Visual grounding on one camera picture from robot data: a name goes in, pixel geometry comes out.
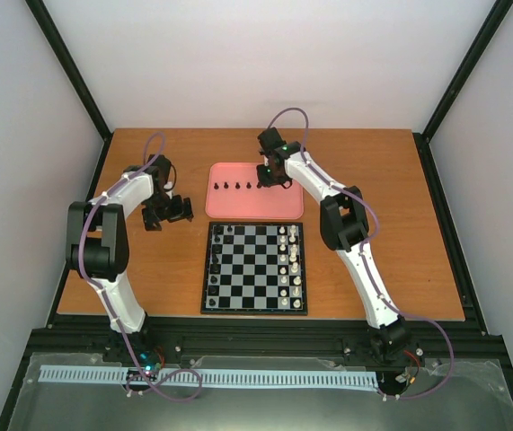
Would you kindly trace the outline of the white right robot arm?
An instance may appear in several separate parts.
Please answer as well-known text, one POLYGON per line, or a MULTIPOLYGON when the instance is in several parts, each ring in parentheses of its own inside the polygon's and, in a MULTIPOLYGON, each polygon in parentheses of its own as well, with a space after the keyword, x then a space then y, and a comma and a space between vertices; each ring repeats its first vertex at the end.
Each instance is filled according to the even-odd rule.
POLYGON ((379 364, 392 363, 410 334, 377 269, 360 190, 329 176, 300 143, 287 142, 275 127, 264 129, 258 141, 265 158, 257 166, 259 183, 270 188, 295 182, 318 203, 323 243, 344 263, 363 304, 372 356, 379 364))

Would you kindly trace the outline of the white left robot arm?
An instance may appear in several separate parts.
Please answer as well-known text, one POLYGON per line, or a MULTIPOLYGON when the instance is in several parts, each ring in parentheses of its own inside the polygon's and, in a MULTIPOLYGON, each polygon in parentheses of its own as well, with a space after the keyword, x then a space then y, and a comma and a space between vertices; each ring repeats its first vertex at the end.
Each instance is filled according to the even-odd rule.
POLYGON ((111 329, 128 334, 123 348, 139 362, 154 354, 155 338, 142 330, 146 312, 128 280, 126 220, 140 209, 147 231, 160 231, 162 221, 190 221, 190 199, 173 192, 175 173, 165 156, 151 156, 145 165, 125 169, 100 196, 74 202, 67 212, 66 264, 96 292, 111 329))

